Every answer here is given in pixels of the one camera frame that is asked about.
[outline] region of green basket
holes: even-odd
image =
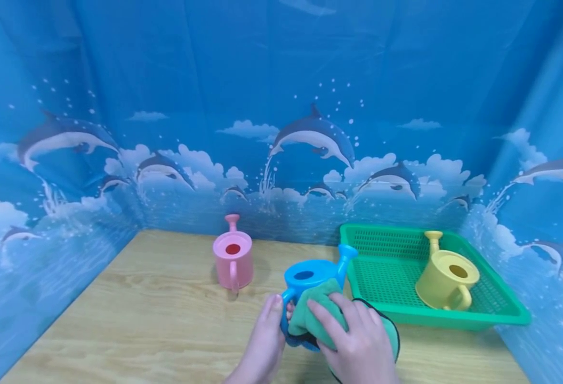
[[[466,239],[444,231],[440,249],[463,255],[480,270],[467,311],[427,307],[415,284],[429,258],[429,240],[422,229],[343,224],[341,243],[356,248],[348,268],[354,298],[364,299],[399,324],[481,331],[500,325],[527,325],[531,314],[510,287]]]

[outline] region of green towel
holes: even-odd
[[[329,298],[329,295],[334,292],[342,293],[341,287],[339,287],[339,283],[336,279],[333,278],[326,282],[323,282],[319,286],[305,290],[301,295],[299,302],[296,303],[296,306],[294,308],[294,313],[288,325],[288,333],[295,337],[311,335],[330,349],[337,350],[335,343],[328,335],[324,327],[322,327],[322,324],[309,310],[309,307],[307,307],[308,299],[318,302],[319,304],[321,304],[321,306],[325,307],[335,319],[337,319],[339,324],[341,324],[343,329],[345,329],[345,331],[347,332],[348,323],[343,317],[341,309],[337,306],[337,304],[335,304],[335,302],[333,302],[333,300]],[[365,304],[366,307],[372,308],[370,304],[368,304],[364,300],[354,300],[359,300],[363,304]],[[387,318],[385,315],[382,315],[380,312],[378,312],[378,314],[382,318],[382,324],[386,329],[386,332],[388,333],[388,339],[390,339],[390,344],[393,347],[393,356],[396,360],[399,355],[399,333],[395,327],[395,324],[389,318]]]

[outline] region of blue backdrop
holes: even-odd
[[[563,0],[0,0],[0,377],[137,231],[463,234],[563,383]]]

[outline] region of wooden table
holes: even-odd
[[[266,295],[305,259],[334,247],[254,241],[254,280],[237,299],[218,286],[214,237],[143,231],[0,381],[221,383]],[[404,384],[528,383],[493,331],[399,326]],[[275,383],[334,383],[321,354],[286,348]]]

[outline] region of blue watering can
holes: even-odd
[[[343,289],[348,266],[350,265],[351,259],[358,255],[358,251],[346,244],[339,244],[338,248],[339,263],[337,264],[328,260],[306,260],[296,263],[286,270],[283,277],[284,280],[286,280],[288,290],[281,294],[284,310],[286,310],[286,306],[288,306],[290,300],[296,304],[305,290],[318,286],[331,278],[336,279],[339,283],[339,287]],[[316,345],[299,340],[288,334],[288,318],[286,318],[285,314],[281,317],[281,331],[286,337],[286,342],[290,347],[302,345],[311,351],[319,351]]]

